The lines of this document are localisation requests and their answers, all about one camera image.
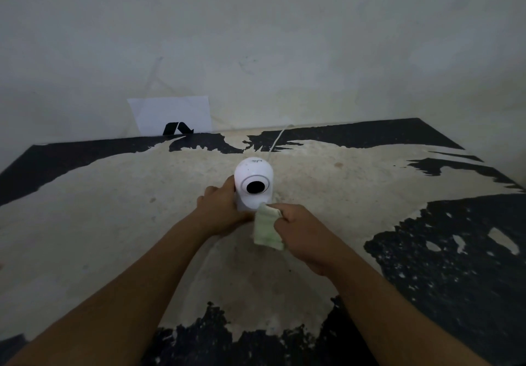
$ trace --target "paper sign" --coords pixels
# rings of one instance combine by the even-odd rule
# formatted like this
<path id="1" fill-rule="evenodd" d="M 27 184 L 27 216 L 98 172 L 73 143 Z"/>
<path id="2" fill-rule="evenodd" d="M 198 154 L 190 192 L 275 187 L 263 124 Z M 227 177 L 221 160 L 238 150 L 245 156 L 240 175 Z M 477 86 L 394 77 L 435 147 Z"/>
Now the paper sign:
<path id="1" fill-rule="evenodd" d="M 128 99 L 143 136 L 212 131 L 208 96 Z"/>

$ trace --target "white cable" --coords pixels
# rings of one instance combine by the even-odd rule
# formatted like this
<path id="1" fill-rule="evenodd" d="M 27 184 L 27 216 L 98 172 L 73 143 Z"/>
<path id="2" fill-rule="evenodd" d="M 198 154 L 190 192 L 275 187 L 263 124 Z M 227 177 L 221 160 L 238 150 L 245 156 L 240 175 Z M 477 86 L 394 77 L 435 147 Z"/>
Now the white cable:
<path id="1" fill-rule="evenodd" d="M 285 129 L 287 129 L 288 127 L 292 127 L 294 125 L 292 125 L 291 123 L 289 123 L 286 127 L 284 127 L 281 132 L 279 133 L 278 137 L 276 138 L 276 140 L 274 141 L 274 143 L 272 144 L 272 147 L 270 148 L 269 152 L 268 152 L 268 157 L 267 157 L 267 161 L 270 159 L 270 155 L 272 154 L 272 150 L 274 150 L 274 146 L 276 145 L 276 143 L 278 142 L 279 138 L 281 137 L 281 134 L 283 132 L 285 132 Z"/>

